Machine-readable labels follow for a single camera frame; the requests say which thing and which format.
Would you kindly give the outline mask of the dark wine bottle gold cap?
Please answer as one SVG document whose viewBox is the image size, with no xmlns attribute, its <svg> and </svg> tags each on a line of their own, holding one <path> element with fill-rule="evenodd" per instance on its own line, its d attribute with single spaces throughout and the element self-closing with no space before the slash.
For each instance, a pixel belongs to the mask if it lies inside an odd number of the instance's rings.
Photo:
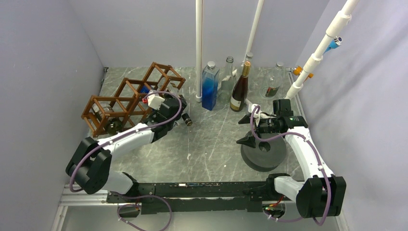
<svg viewBox="0 0 408 231">
<path fill-rule="evenodd" d="M 242 73 L 234 86 L 230 99 L 230 108 L 234 112 L 239 112 L 245 105 L 245 100 L 248 92 L 248 75 L 251 68 L 251 63 L 246 61 L 243 65 Z"/>
</svg>

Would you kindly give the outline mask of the tall clear bottle black label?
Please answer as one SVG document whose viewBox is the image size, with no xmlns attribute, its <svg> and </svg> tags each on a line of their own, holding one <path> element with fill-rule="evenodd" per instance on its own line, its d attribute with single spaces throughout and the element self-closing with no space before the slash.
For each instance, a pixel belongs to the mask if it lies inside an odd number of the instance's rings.
<svg viewBox="0 0 408 231">
<path fill-rule="evenodd" d="M 234 87 L 234 76 L 232 74 L 233 62 L 234 58 L 232 56 L 228 56 L 226 58 L 226 64 L 223 69 L 218 87 L 217 102 L 220 105 L 225 105 L 230 102 L 232 90 Z"/>
</svg>

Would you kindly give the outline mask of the dark bottle silver cap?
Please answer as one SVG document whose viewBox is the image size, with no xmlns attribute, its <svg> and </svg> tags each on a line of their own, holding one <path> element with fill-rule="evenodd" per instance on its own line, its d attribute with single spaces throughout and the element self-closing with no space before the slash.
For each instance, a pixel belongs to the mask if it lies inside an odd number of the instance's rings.
<svg viewBox="0 0 408 231">
<path fill-rule="evenodd" d="M 97 117 L 97 120 L 101 122 L 102 121 L 102 111 L 99 109 L 97 105 L 93 105 L 92 110 L 95 116 Z M 118 117 L 110 117 L 107 120 L 107 124 L 103 128 L 108 134 L 115 135 L 123 131 L 122 121 Z"/>
</svg>

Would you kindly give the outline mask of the clear bottle red black label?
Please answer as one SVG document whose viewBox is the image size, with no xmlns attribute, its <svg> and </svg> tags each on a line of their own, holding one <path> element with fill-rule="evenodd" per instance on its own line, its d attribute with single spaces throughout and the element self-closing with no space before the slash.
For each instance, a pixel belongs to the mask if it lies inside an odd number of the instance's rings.
<svg viewBox="0 0 408 231">
<path fill-rule="evenodd" d="M 240 77 L 240 75 L 242 74 L 242 70 L 243 70 L 243 66 L 244 66 L 245 62 L 250 62 L 251 63 L 251 67 L 250 67 L 250 70 L 249 70 L 249 73 L 248 73 L 248 77 L 253 77 L 255 75 L 257 66 L 253 62 L 253 54 L 251 52 L 247 52 L 246 55 L 245 55 L 244 61 L 242 61 L 237 66 L 236 75 L 235 75 L 236 77 Z"/>
</svg>

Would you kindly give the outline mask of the clear bottle black cap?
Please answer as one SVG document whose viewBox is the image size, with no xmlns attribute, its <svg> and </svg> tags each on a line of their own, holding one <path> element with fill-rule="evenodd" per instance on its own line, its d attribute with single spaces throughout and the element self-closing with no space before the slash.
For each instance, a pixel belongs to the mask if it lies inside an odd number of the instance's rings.
<svg viewBox="0 0 408 231">
<path fill-rule="evenodd" d="M 162 88 L 165 81 L 166 81 L 166 78 L 164 78 L 164 77 L 161 77 L 159 79 L 159 82 L 157 84 L 157 89 L 158 90 L 160 90 Z M 182 101 L 183 110 L 187 108 L 187 101 L 184 98 L 182 92 L 180 92 L 180 90 L 177 88 L 177 84 L 176 84 L 175 81 L 170 81 L 164 91 L 171 92 L 173 94 L 178 95 L 180 97 L 181 101 Z M 168 94 L 160 94 L 160 96 L 162 96 L 165 99 L 166 98 L 174 98 L 173 96 L 168 95 Z M 182 112 L 180 112 L 181 118 L 183 119 L 183 121 L 185 122 L 185 124 L 187 126 L 191 126 L 192 125 L 192 120 L 191 120 L 190 116 L 188 115 L 188 113 L 183 112 L 183 110 L 182 110 Z"/>
</svg>

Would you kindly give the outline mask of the blue label clear bottle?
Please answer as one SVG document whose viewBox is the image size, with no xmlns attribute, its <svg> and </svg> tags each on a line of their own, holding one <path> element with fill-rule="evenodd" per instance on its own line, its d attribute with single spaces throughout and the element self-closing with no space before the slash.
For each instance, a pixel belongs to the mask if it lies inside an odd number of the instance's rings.
<svg viewBox="0 0 408 231">
<path fill-rule="evenodd" d="M 151 89 L 149 87 L 143 85 L 139 93 L 148 94 L 150 91 Z"/>
</svg>

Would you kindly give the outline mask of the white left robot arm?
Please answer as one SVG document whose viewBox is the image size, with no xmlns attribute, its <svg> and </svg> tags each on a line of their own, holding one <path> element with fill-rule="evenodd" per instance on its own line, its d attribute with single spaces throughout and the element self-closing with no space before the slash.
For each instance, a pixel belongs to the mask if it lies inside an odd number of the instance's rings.
<svg viewBox="0 0 408 231">
<path fill-rule="evenodd" d="M 134 201 L 140 195 L 139 183 L 126 172 L 114 171 L 112 161 L 164 137 L 187 107 L 183 96 L 155 95 L 153 101 L 155 109 L 136 126 L 108 138 L 84 138 L 65 169 L 70 184 L 76 182 L 87 194 L 108 190 L 119 193 L 126 202 Z"/>
</svg>

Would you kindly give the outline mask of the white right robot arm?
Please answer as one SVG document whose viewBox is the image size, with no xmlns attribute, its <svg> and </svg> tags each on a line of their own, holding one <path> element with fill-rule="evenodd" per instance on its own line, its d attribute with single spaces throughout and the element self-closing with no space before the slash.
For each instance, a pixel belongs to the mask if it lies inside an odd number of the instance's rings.
<svg viewBox="0 0 408 231">
<path fill-rule="evenodd" d="M 336 176 L 315 147 L 303 116 L 295 115 L 288 99 L 273 101 L 273 113 L 246 101 L 247 111 L 239 124 L 249 124 L 250 131 L 237 140 L 244 162 L 253 170 L 269 172 L 287 155 L 289 145 L 303 173 L 304 181 L 289 174 L 271 174 L 265 193 L 271 200 L 280 196 L 295 202 L 300 218 L 312 218 L 322 225 L 327 217 L 339 216 L 346 190 L 345 179 Z"/>
</svg>

